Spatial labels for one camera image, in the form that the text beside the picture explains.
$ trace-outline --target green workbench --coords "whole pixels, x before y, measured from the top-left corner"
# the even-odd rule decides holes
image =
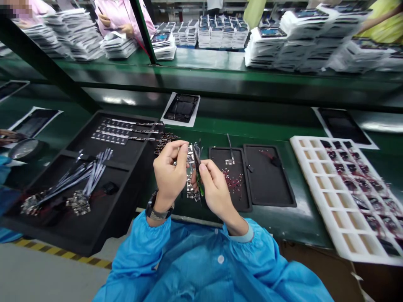
[[[204,97],[252,99],[260,102],[328,106],[373,111],[402,110],[389,101],[401,92],[403,74],[368,72],[285,73],[246,68],[244,53],[178,48],[173,61],[150,66],[138,49],[127,60],[91,62],[59,59],[55,62],[80,86],[132,91],[201,93]],[[0,58],[0,79],[49,83],[17,55]]]
[[[98,96],[101,99],[102,95],[106,96],[109,93],[111,93],[109,90],[105,90]],[[15,120],[26,114],[32,106],[63,110],[64,113],[37,136],[38,139],[49,143],[51,147],[45,157],[34,164],[26,164],[12,169],[6,184],[17,188],[23,188],[29,184],[90,118],[90,115],[75,103],[51,97],[32,99],[20,96],[21,94],[18,93],[0,104],[0,128],[8,128]],[[136,104],[133,106],[99,104],[106,110],[161,117],[168,98],[169,95],[156,97],[156,94],[136,93],[132,97]],[[401,124],[399,115],[373,114],[373,118],[365,114],[360,115],[359,112],[355,112],[354,115],[358,120],[366,118],[366,122],[372,121],[375,124],[377,121],[391,121],[391,119],[395,119],[395,125]],[[277,239],[302,242],[318,247],[333,247],[289,143],[289,138],[294,135],[324,135],[323,129],[309,107],[203,99],[193,128],[167,126],[166,130],[174,132],[181,139],[190,142],[201,139],[204,146],[202,159],[207,158],[209,146],[228,146],[226,133],[230,134],[233,147],[241,147],[244,143],[276,145],[283,159],[297,207],[253,206],[252,212],[242,213],[242,215],[257,221]],[[393,183],[392,191],[397,198],[403,200],[403,176],[401,174],[403,161],[400,151],[403,147],[402,137],[391,133],[375,132],[370,133],[370,136],[381,150],[365,151],[365,155],[385,180]],[[151,192],[156,187],[153,176],[147,184],[139,197],[138,207],[140,208],[145,208]],[[177,201],[174,214],[220,222],[208,209],[188,199]]]

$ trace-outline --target sleeve cuff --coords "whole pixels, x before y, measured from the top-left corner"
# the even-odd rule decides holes
[[[250,226],[249,223],[248,223],[248,227],[249,227],[248,232],[245,235],[243,235],[243,236],[228,236],[228,237],[230,238],[230,240],[235,241],[235,242],[239,242],[239,243],[251,242],[252,239],[253,239],[254,232],[253,232],[253,228]]]

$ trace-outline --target blue anti-static gown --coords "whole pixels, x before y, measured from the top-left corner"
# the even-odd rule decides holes
[[[151,228],[143,211],[94,301],[333,301],[312,271],[287,262],[267,230],[247,222],[253,239],[240,243],[225,226],[169,218]]]

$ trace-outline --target pink uniform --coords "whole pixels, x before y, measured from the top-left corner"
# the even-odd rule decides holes
[[[49,4],[42,0],[28,0],[28,5],[29,9],[32,10],[32,16],[30,16],[28,11],[24,9],[16,9],[14,10],[14,13],[19,20],[30,25],[43,23],[41,15],[55,13],[55,10]]]
[[[148,29],[148,33],[153,35],[155,33],[154,24],[151,21],[150,15],[144,5],[143,0],[139,0],[141,5],[141,10],[143,12],[144,20],[146,21],[146,26]],[[110,27],[109,28],[118,28],[125,24],[130,23],[133,26],[133,32],[137,40],[143,41],[141,38],[141,33],[139,26],[137,25],[136,18],[134,17],[133,9],[130,4],[130,0],[95,0],[95,12],[97,15],[103,14],[110,19]],[[97,20],[99,30],[101,34],[105,36],[109,33],[109,31],[105,30],[105,27],[101,20],[98,18]]]

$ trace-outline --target yellow and black warning tape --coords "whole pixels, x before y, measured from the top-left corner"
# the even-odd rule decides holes
[[[36,242],[34,240],[18,239],[13,242],[13,244],[21,247],[26,247],[31,250],[40,251],[50,255],[59,256],[65,259],[70,259],[82,263],[86,263],[92,266],[98,266],[101,268],[112,269],[112,262],[108,260],[99,259],[96,257],[82,257],[80,255],[74,254],[72,252],[54,247],[51,245],[45,245],[43,243]]]

